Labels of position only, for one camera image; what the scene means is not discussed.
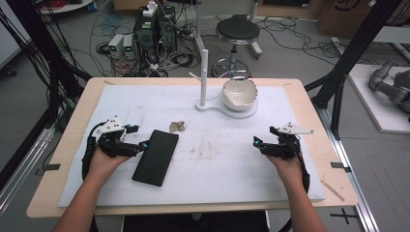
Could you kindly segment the black computer towers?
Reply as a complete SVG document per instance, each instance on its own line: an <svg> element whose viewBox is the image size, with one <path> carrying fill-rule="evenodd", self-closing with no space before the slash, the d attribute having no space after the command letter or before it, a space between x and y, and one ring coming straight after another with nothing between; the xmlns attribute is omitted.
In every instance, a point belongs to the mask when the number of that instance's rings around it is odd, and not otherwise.
<svg viewBox="0 0 410 232"><path fill-rule="evenodd" d="M153 16L139 14L136 17L133 32L142 63L158 63L161 51L176 50L175 16L174 6L162 6Z"/></svg>

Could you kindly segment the bunch of keys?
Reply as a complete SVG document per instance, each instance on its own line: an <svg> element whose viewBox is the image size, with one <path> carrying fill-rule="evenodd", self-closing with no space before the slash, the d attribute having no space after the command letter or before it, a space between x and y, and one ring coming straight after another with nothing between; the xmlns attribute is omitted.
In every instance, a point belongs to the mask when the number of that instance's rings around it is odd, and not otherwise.
<svg viewBox="0 0 410 232"><path fill-rule="evenodd" d="M169 125L170 132L182 132L185 131L188 125L184 121L171 122Z"/></svg>

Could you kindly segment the white foam mat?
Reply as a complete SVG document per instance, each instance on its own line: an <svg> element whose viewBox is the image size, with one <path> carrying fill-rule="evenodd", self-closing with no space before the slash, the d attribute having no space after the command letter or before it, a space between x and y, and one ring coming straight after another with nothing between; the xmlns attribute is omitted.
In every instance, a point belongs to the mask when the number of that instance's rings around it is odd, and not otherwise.
<svg viewBox="0 0 410 232"><path fill-rule="evenodd" d="M199 111L197 86L109 85L103 88L88 126L118 118L137 125L126 135L129 143L168 131L184 122L179 141L161 186L133 179L139 157L121 164L108 179L98 204L166 206L240 202L284 202L283 184L274 167L253 147L254 138L274 143L272 127L296 120L281 87L261 86L257 110L247 119L234 119L216 110Z"/></svg>

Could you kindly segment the white platform board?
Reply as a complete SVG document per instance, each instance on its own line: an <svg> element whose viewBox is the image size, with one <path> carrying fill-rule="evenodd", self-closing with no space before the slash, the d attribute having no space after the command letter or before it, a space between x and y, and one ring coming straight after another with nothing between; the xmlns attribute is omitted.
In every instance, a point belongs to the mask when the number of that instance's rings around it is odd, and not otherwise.
<svg viewBox="0 0 410 232"><path fill-rule="evenodd" d="M368 87L370 77L377 69L379 66L376 65L357 64L350 72L349 80L379 131L410 134L410 114L400 110L387 96Z"/></svg>

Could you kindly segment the black phone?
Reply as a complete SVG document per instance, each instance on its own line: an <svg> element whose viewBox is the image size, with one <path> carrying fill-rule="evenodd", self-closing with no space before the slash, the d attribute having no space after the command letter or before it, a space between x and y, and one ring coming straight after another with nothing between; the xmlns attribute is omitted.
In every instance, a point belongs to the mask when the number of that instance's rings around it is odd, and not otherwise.
<svg viewBox="0 0 410 232"><path fill-rule="evenodd" d="M154 130L149 139L148 149L143 153L132 179L161 187L178 140L178 134Z"/></svg>

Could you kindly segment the grey power supply unit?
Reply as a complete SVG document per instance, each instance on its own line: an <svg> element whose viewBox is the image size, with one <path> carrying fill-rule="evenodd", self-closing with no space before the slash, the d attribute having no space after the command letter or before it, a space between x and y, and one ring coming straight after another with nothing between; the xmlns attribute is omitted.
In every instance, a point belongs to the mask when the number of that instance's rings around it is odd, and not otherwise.
<svg viewBox="0 0 410 232"><path fill-rule="evenodd" d="M134 58L133 38L132 35L125 35L123 40L124 54L127 59Z"/></svg>
<svg viewBox="0 0 410 232"><path fill-rule="evenodd" d="M124 55L124 36L122 34L115 35L108 43L108 48L112 58L122 58Z"/></svg>

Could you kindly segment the black seat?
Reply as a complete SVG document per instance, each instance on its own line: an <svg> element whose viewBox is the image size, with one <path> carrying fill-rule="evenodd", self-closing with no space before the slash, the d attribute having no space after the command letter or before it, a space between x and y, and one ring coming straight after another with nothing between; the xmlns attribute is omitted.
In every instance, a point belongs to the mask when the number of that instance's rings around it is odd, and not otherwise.
<svg viewBox="0 0 410 232"><path fill-rule="evenodd" d="M126 216L123 232L269 232L264 211Z"/></svg>

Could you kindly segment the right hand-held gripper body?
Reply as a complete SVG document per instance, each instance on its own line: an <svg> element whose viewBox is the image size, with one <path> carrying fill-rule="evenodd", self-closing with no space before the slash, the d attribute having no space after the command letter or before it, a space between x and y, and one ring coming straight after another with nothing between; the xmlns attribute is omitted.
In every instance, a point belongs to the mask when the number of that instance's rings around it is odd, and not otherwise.
<svg viewBox="0 0 410 232"><path fill-rule="evenodd" d="M279 136L278 143L265 143L259 151L269 157L279 158L281 160L290 160L294 157L300 158L301 144L300 134L313 134L314 130L308 127L292 124L291 122L277 128Z"/></svg>

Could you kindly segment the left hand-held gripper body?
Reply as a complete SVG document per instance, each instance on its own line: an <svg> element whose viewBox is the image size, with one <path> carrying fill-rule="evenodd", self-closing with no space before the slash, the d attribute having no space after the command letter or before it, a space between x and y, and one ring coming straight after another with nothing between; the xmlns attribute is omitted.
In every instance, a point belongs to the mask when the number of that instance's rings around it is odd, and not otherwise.
<svg viewBox="0 0 410 232"><path fill-rule="evenodd" d="M114 116L103 122L97 129L97 134L100 136L98 146L112 158L117 156L135 157L140 152L138 145L124 141L128 134L125 132L125 126L117 116Z"/></svg>

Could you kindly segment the white power strip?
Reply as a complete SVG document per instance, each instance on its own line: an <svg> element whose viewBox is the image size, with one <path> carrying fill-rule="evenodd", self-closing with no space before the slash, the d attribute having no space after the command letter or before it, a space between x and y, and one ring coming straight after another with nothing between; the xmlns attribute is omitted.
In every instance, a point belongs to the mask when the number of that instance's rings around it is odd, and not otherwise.
<svg viewBox="0 0 410 232"><path fill-rule="evenodd" d="M156 0L150 0L147 8L143 11L143 15L146 17L153 17L158 9L158 3Z"/></svg>

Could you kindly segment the wooden table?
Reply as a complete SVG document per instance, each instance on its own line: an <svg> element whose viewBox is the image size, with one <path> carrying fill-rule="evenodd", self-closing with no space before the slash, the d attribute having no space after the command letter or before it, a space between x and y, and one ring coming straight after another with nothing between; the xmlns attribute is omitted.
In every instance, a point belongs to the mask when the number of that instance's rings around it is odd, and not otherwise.
<svg viewBox="0 0 410 232"><path fill-rule="evenodd" d="M310 175L308 196L316 207L354 206L358 197L346 173L335 165L339 161L333 145L313 108L302 82L295 78L257 78L257 90L261 86L281 87L290 102L296 120L293 124L314 130L313 134L300 137L301 148L307 171ZM103 88L109 85L154 85L154 86L197 86L200 83L188 77L94 77L90 79L73 112L63 136L57 146L52 162L57 169L47 171L27 209L30 218L52 218L61 216L82 183L81 166L86 140L90 131L98 128L88 126L100 99ZM341 202L323 186L326 181L337 190L345 201ZM147 215L172 213L205 213L222 211L247 211L285 209L284 202L240 202L166 206L108 206L97 203L99 215Z"/></svg>

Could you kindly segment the white eggshell bowl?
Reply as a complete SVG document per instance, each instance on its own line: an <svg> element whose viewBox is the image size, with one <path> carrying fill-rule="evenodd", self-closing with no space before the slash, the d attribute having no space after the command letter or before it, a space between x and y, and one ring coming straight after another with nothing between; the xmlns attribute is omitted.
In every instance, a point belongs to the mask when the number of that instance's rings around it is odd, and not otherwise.
<svg viewBox="0 0 410 232"><path fill-rule="evenodd" d="M248 78L230 78L221 90L222 102L234 111L249 110L256 103L257 88Z"/></svg>

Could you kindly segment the aluminium rail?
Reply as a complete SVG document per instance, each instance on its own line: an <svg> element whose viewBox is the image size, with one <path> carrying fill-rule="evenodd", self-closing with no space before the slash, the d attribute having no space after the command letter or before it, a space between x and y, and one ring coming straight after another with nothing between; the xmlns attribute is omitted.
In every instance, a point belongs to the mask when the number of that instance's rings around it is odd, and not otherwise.
<svg viewBox="0 0 410 232"><path fill-rule="evenodd" d="M24 154L22 161L13 172L6 185L0 190L0 217L3 216L17 192L27 180L29 174L40 160L48 144L55 134L55 128L43 129L36 137L33 145Z"/></svg>
<svg viewBox="0 0 410 232"><path fill-rule="evenodd" d="M331 115L327 109L319 109L316 108L316 112L319 116L319 119L324 126L328 137L336 151L336 154L340 161L340 167L344 170L347 174L347 178L349 179L353 190L358 197L358 203L355 205L354 209L358 216L359 222L363 228L364 232L380 232L379 227L376 223L376 220L373 216L371 209L369 208L366 197L362 191L362 188L359 184L359 181L356 177L354 169L351 165L351 162L347 156L347 153L343 147L343 144L340 139L337 139L335 134L331 131Z"/></svg>

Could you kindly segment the cardboard box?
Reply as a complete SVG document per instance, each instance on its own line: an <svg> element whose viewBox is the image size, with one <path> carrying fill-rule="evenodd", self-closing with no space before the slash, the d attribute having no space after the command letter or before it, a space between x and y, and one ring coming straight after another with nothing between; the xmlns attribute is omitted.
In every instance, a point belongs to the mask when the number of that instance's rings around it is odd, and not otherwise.
<svg viewBox="0 0 410 232"><path fill-rule="evenodd" d="M325 0L318 17L322 35L352 39L372 10L370 0Z"/></svg>

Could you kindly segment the thin wooden stick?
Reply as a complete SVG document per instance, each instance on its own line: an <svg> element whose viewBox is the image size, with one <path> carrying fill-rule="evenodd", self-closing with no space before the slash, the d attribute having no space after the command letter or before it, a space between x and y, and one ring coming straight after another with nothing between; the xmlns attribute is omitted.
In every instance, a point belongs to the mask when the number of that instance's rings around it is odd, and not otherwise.
<svg viewBox="0 0 410 232"><path fill-rule="evenodd" d="M335 188L333 188L331 185L329 185L326 181L321 180L321 183L323 184L324 187L326 187L330 192L332 192L341 202L345 201L345 198L337 192Z"/></svg>

